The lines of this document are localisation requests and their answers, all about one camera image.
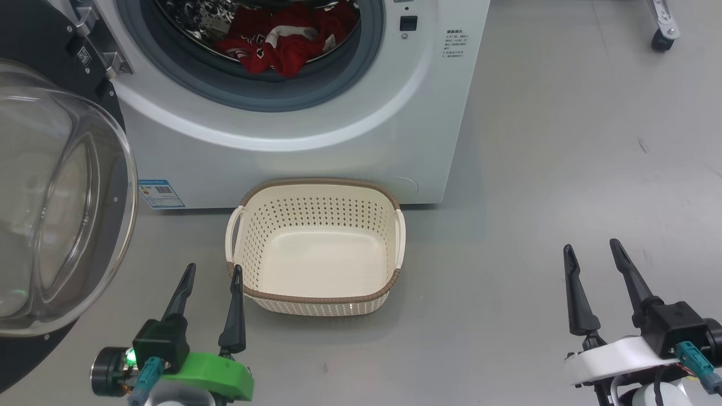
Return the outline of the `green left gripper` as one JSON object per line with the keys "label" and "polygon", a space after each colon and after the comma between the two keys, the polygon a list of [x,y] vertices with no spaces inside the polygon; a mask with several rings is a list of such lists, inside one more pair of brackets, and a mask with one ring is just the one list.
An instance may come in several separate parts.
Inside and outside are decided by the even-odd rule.
{"label": "green left gripper", "polygon": [[[186,303],[195,281],[197,265],[189,264],[162,317],[163,323],[186,323]],[[127,403],[237,403],[251,401],[254,378],[233,354],[246,349],[243,271],[235,265],[230,285],[231,301],[222,333],[219,355],[191,352],[180,369],[160,357],[141,360],[134,348],[106,347],[90,369],[90,385],[102,398],[124,398]]]}

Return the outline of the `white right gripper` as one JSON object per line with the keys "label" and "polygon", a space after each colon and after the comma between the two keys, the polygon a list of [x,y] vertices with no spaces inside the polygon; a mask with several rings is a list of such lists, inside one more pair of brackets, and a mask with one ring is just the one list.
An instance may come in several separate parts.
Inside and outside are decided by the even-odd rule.
{"label": "white right gripper", "polygon": [[[650,306],[663,305],[653,295],[639,270],[633,264],[618,239],[609,241],[617,270],[622,274],[633,308],[632,323],[642,328]],[[567,314],[570,334],[584,336],[581,352],[572,353],[564,360],[565,381],[571,386],[592,386],[611,382],[620,377],[619,386],[651,385],[661,372],[660,380],[677,385],[685,378],[696,378],[679,359],[660,358],[639,335],[606,342],[596,332],[601,323],[594,315],[580,280],[580,265],[573,247],[563,248],[564,277],[567,297]]]}

